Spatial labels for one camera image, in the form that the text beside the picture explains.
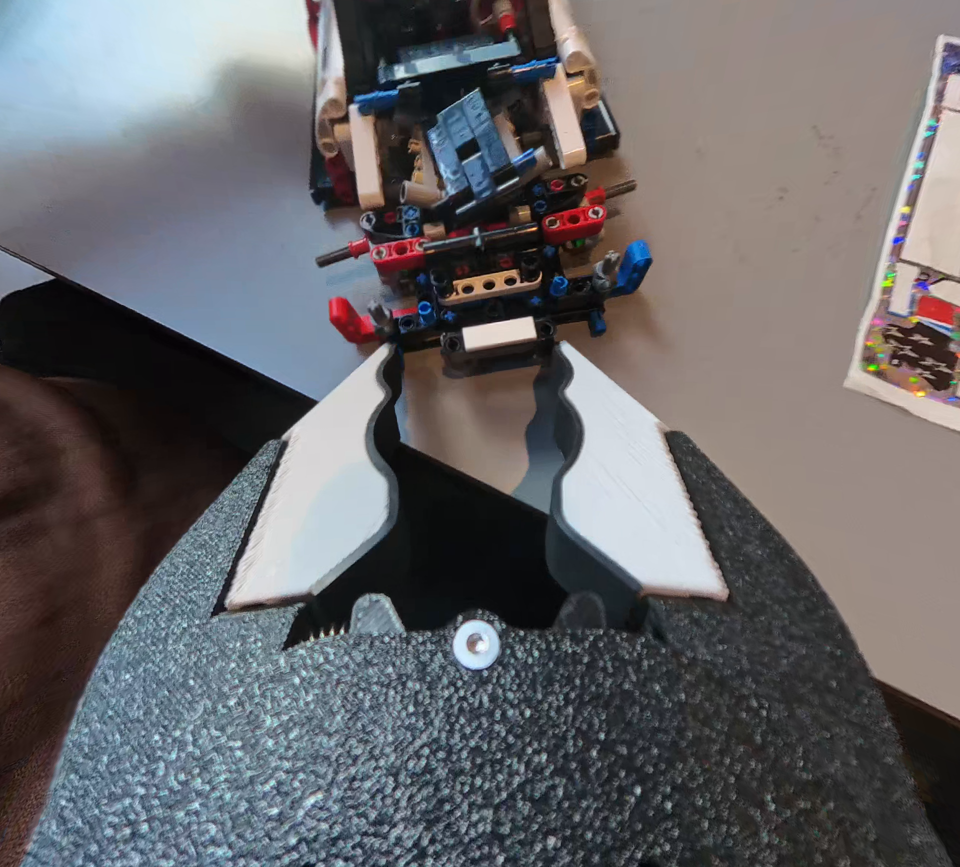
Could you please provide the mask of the black axle red bush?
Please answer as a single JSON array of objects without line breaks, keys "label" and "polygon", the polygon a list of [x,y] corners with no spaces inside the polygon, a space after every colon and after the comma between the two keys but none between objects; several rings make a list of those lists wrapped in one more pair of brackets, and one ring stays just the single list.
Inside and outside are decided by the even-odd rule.
[{"label": "black axle red bush", "polygon": [[391,244],[375,244],[370,239],[350,241],[344,247],[332,249],[315,256],[318,268],[326,268],[343,261],[377,261],[390,254]]}]

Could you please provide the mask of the holographic sticker sheet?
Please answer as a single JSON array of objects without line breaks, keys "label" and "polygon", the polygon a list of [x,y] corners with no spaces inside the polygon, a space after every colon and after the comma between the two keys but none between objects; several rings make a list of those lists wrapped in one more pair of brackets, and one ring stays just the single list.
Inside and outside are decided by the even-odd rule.
[{"label": "holographic sticker sheet", "polygon": [[845,387],[959,429],[959,39],[934,49]]}]

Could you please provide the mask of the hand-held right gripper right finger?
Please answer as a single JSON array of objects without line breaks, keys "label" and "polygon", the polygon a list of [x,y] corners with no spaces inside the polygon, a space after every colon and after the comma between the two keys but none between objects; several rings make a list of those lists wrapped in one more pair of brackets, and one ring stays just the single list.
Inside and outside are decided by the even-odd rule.
[{"label": "hand-held right gripper right finger", "polygon": [[534,397],[515,493],[546,514],[548,573],[595,609],[586,622],[631,629],[650,597],[728,601],[660,419],[568,342],[542,365]]}]

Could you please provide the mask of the person's brown sweater torso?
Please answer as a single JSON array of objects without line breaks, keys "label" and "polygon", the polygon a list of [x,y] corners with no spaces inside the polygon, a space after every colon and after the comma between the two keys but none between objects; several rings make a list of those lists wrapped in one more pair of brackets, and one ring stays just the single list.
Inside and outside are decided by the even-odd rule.
[{"label": "person's brown sweater torso", "polygon": [[110,385],[2,368],[3,827],[42,806],[105,644],[251,457]]}]

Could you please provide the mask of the toy car chassis parts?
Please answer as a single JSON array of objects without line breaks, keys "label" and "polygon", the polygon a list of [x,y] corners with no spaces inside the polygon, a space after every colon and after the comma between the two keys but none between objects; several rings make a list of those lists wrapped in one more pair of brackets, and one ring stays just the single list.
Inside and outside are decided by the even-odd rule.
[{"label": "toy car chassis parts", "polygon": [[567,325],[584,324],[590,337],[601,337],[608,302],[635,294],[653,262],[644,240],[594,259],[607,221],[618,215],[611,201],[637,188],[632,177],[596,186],[586,173],[538,178],[506,221],[450,232],[416,220],[421,210],[410,204],[388,216],[366,213],[364,221],[392,220],[403,231],[367,233],[362,239],[390,243],[390,253],[357,261],[409,304],[373,300],[361,313],[346,297],[331,297],[329,321],[355,346],[437,350],[459,376],[545,361]]}]

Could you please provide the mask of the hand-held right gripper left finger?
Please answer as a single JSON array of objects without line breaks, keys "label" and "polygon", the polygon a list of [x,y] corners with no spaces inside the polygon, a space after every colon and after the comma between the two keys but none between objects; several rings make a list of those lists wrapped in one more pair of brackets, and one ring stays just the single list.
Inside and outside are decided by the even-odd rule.
[{"label": "hand-held right gripper left finger", "polygon": [[227,612],[316,597],[394,529],[402,368],[398,348],[380,345],[284,433],[226,589]]}]

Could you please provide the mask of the light grey desk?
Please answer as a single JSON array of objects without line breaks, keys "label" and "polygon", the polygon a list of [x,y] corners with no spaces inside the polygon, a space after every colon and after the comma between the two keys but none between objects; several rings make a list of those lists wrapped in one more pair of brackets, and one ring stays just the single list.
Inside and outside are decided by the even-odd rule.
[{"label": "light grey desk", "polygon": [[[578,350],[786,537],[873,672],[958,716],[958,433],[843,386],[958,0],[571,0],[640,291]],[[307,188],[304,0],[2,0],[2,246],[319,399],[359,355]]]}]

